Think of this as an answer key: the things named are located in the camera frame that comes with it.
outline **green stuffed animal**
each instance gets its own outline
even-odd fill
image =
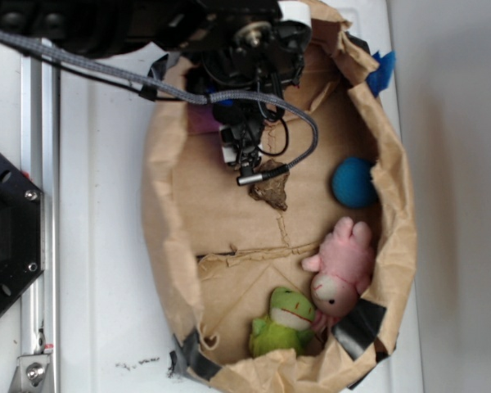
[[[269,304],[269,314],[253,320],[249,339],[251,355],[256,358],[271,350],[294,348],[297,355],[313,338],[310,329],[314,320],[314,306],[301,293],[278,287]]]

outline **pink plush bunny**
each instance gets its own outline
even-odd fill
[[[371,229],[364,222],[344,217],[335,225],[318,254],[302,261],[308,272],[318,272],[311,282],[311,297],[318,307],[313,326],[321,332],[349,313],[369,287],[375,268]]]

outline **screw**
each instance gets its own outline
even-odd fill
[[[24,197],[28,201],[36,201],[38,199],[38,193],[35,190],[28,190],[25,192]]]
[[[25,370],[25,375],[33,386],[37,386],[43,380],[45,373],[46,370],[40,363],[33,363]]]
[[[258,30],[251,30],[245,37],[245,41],[249,44],[250,47],[258,47],[262,38],[262,33]]]

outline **black cable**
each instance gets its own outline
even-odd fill
[[[289,147],[289,128],[287,127],[287,123],[284,119],[280,119],[282,125],[284,126],[284,132],[286,133],[286,145],[284,146],[283,149],[281,149],[278,153],[270,153],[267,151],[264,151],[260,145],[257,145],[256,150],[261,152],[262,154],[268,156],[268,157],[279,157],[282,154],[284,154],[287,151],[287,148]]]

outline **brown paper bag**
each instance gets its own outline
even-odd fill
[[[222,161],[210,108],[160,103],[146,141],[142,208],[157,291],[178,344],[178,369],[230,392],[332,392],[356,382],[394,348],[416,266],[412,185],[403,148],[364,80],[376,62],[349,41],[345,21],[314,0],[313,41],[300,88],[286,100],[311,113],[320,128],[317,150],[291,170],[288,210],[274,210],[238,187]],[[179,87],[190,64],[167,74]],[[278,159],[305,149],[311,132],[287,117],[291,144]],[[283,128],[264,132],[271,151]],[[348,156],[376,161],[380,204],[350,210],[330,192],[335,167]],[[364,220],[375,236],[376,268],[356,309],[315,340],[304,356],[275,350],[252,359],[253,318],[268,311],[275,287],[309,297],[312,273],[300,261],[316,252],[335,222]]]

